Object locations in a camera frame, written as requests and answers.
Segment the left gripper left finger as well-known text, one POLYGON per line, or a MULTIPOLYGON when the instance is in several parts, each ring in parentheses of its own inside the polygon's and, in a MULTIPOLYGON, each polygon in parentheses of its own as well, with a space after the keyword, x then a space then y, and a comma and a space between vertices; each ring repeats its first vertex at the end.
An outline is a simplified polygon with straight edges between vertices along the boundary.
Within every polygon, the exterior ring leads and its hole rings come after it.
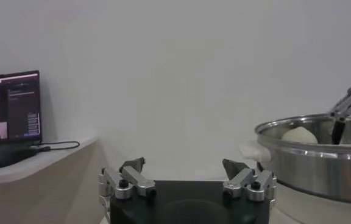
POLYGON ((118 170, 112 167, 102 168, 98 175, 99 196, 104 200, 110 197, 128 200, 136 192, 141 197, 155 197, 155 181, 141 174, 145 163, 146 159, 140 157, 125 161, 118 170))

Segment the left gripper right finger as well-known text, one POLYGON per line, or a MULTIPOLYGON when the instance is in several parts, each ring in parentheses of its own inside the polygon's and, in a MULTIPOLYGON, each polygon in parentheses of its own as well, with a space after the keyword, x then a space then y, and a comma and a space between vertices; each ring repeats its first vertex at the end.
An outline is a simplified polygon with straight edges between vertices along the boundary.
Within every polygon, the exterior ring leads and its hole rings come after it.
POLYGON ((267 200, 275 203, 277 177, 269 170, 257 173, 244 163, 223 159, 222 165, 229 178, 222 184, 222 195, 226 203, 230 203, 243 195, 249 201, 261 202, 267 200))

